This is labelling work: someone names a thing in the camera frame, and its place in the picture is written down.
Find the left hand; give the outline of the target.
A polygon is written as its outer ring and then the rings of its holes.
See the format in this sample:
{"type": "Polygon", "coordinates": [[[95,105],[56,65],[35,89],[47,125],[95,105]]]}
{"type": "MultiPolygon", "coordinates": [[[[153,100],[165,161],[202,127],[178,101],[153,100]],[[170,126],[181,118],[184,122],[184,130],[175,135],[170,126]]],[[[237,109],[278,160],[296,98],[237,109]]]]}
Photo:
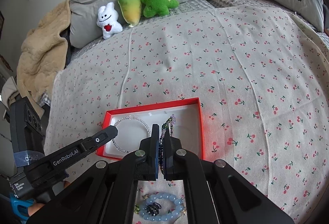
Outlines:
{"type": "MultiPolygon", "coordinates": [[[[62,182],[54,185],[52,190],[54,191],[54,194],[57,195],[62,190],[64,190],[66,187],[68,187],[69,185],[70,185],[69,181],[62,181],[62,182]]],[[[29,206],[29,208],[28,208],[28,215],[31,217],[34,213],[36,213],[44,205],[45,205],[44,203],[34,202],[33,205],[29,206]]]]}

